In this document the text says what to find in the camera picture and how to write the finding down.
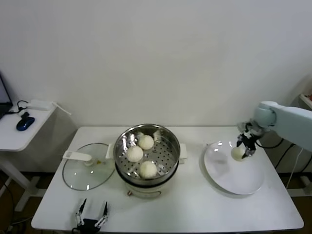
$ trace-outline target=white plate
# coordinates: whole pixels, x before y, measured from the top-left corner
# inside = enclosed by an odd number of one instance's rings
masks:
[[[223,189],[239,195],[249,195],[258,191],[264,181],[260,165],[248,157],[236,161],[231,156],[231,149],[236,142],[219,141],[210,144],[204,155],[204,162],[210,177]]]

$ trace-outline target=white shelf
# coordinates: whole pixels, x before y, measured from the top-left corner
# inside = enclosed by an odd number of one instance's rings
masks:
[[[304,94],[300,94],[300,99],[304,101],[312,109],[312,101],[306,97]]]
[[[17,114],[3,116],[0,119],[0,151],[25,149],[54,110],[55,106],[49,111],[27,110],[29,115],[35,118],[35,122],[22,132],[16,130],[16,124],[21,120],[20,116]]]

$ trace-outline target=laptop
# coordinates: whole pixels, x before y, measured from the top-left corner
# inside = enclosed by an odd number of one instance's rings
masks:
[[[7,113],[13,104],[3,83],[3,78],[0,73],[0,119]]]

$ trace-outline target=glass lid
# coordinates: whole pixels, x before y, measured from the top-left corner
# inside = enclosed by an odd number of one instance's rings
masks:
[[[83,161],[68,159],[63,167],[63,180],[74,190],[90,190],[106,182],[115,170],[114,160],[106,159],[108,145],[94,143],[82,146],[77,150],[92,156],[92,165]]]

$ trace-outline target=floor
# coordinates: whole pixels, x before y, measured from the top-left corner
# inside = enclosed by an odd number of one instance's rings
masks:
[[[32,178],[32,175],[25,174],[28,179]],[[37,187],[46,189],[51,180],[53,178],[53,174],[43,174],[40,175],[40,181],[38,182]],[[287,183],[288,177],[284,176],[281,177],[284,184]],[[2,181],[6,181],[7,176],[0,172],[0,188],[3,186]],[[298,177],[295,177],[290,182],[290,188],[300,188],[303,187],[302,182]],[[16,204],[19,198],[22,196],[24,189],[21,188],[18,184],[12,181],[9,185],[10,191],[13,193],[14,203]],[[33,197],[30,198],[26,207],[22,212],[15,212],[14,213],[14,220],[18,220],[23,217],[31,217],[35,214],[38,205],[40,204],[41,198]],[[312,234],[312,197],[296,197],[293,198],[293,201],[299,210],[305,226],[301,230],[295,231],[284,231],[284,232],[270,232],[271,234]],[[0,230],[5,230],[11,219],[12,214],[12,202],[9,192],[6,190],[4,194],[0,197]],[[15,226],[12,230],[12,234],[56,234],[57,232],[53,231],[42,231],[42,230],[35,230],[31,227],[31,219],[24,222],[24,231],[22,231],[23,225],[19,224],[19,226]]]

